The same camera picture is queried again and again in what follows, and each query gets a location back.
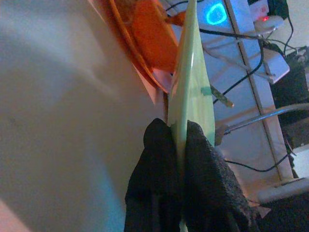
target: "white wall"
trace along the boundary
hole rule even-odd
[[[294,35],[289,43],[290,46],[299,47],[309,45],[309,1],[287,0],[290,18],[294,26]],[[289,21],[284,21],[284,26],[279,28],[270,37],[271,39],[286,42],[291,34]]]
[[[2,1],[0,50],[0,231],[123,231],[161,98],[86,0]]]
[[[309,177],[309,144],[294,149],[297,154],[294,157],[295,171],[301,177]]]

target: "white power strip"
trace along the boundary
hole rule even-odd
[[[267,13],[269,12],[267,0],[259,0],[251,4],[249,7],[253,22],[267,16]]]
[[[265,70],[270,75],[267,79],[271,84],[274,84],[290,71],[290,67],[278,52],[266,48],[263,51]]]
[[[284,199],[294,195],[309,191],[309,178],[293,179],[292,181],[281,183],[277,186],[259,191],[257,198],[259,203],[268,203],[279,199]]]

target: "black wire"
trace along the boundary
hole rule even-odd
[[[272,35],[272,33],[274,33],[274,31],[272,31],[272,32],[266,37],[266,39],[268,39],[268,38]]]
[[[178,3],[175,3],[175,4],[171,5],[170,7],[168,7],[165,11],[169,11],[170,9],[174,8],[175,6],[178,6],[178,5],[183,4],[183,3],[188,3],[188,1],[180,1]]]
[[[273,39],[265,39],[266,41],[274,41],[274,42],[278,42],[278,43],[281,43],[281,44],[283,44],[283,45],[285,45],[286,43],[285,42],[282,42],[282,41],[280,41],[280,40],[273,40]],[[297,48],[295,48],[295,47],[292,47],[292,46],[290,46],[290,45],[287,45],[287,47],[289,47],[289,48],[291,48],[291,49],[294,49],[294,50],[296,50],[297,51]]]
[[[206,34],[223,35],[223,36],[234,37],[234,38],[254,39],[254,40],[261,39],[259,36],[254,36],[254,35],[240,35],[240,34],[221,32],[221,31],[215,31],[215,30],[206,30],[202,28],[200,28],[199,31],[202,33],[206,33]]]
[[[284,56],[286,56],[286,47],[288,46],[288,43],[289,41],[291,40],[292,36],[293,36],[293,33],[294,33],[294,27],[293,27],[293,24],[292,24],[292,21],[291,21],[291,18],[290,18],[290,15],[288,15],[288,20],[289,20],[289,23],[290,23],[290,26],[291,26],[291,35],[288,39],[288,41],[286,42],[286,44],[284,45],[284,50],[283,50],[283,54]]]
[[[286,139],[285,142],[286,142],[286,144],[288,145],[288,147],[289,147],[289,149],[290,149],[290,152],[291,152],[293,155],[297,156],[297,154],[295,154],[295,152],[293,151],[293,149],[292,149],[292,147],[291,147],[289,141]]]
[[[225,95],[227,94],[229,91],[231,91],[233,88],[235,88],[237,85],[239,85],[241,82],[243,82],[244,80],[246,80],[248,77],[250,77],[252,74],[254,74],[263,64],[264,61],[264,51],[263,51],[263,46],[262,46],[262,41],[259,40],[259,46],[260,46],[260,50],[261,50],[261,59],[259,64],[256,66],[255,69],[253,69],[251,72],[249,72],[247,75],[245,75],[243,78],[241,78],[239,81],[237,81],[235,84],[233,84],[231,87],[229,87],[226,91],[224,91],[222,94]]]
[[[270,170],[273,170],[274,168],[276,168],[279,164],[281,164],[289,156],[290,156],[289,154],[285,155],[281,160],[279,160],[277,163],[275,163],[274,166],[271,166],[270,168],[267,168],[267,169],[264,169],[264,170],[256,169],[256,168],[250,167],[250,166],[248,166],[246,164],[242,164],[242,163],[238,163],[238,162],[234,162],[234,161],[225,160],[225,162],[236,164],[236,165],[239,165],[239,166],[242,166],[242,167],[254,170],[256,172],[266,173],[266,172],[269,172]]]

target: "metal rod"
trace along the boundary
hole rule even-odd
[[[232,132],[234,130],[237,130],[237,129],[245,127],[245,126],[248,126],[248,125],[250,125],[250,124],[252,124],[254,122],[266,119],[268,117],[272,117],[272,116],[276,116],[276,115],[281,115],[281,114],[284,114],[284,113],[287,113],[287,112],[291,112],[291,111],[296,111],[296,110],[309,110],[309,103],[294,104],[294,105],[284,106],[284,107],[281,107],[281,108],[279,108],[277,110],[274,110],[274,111],[272,111],[270,113],[267,113],[267,114],[264,114],[264,115],[259,115],[257,117],[245,120],[245,121],[240,122],[238,124],[235,124],[233,126],[229,126],[225,130],[224,134],[229,134],[230,132]]]

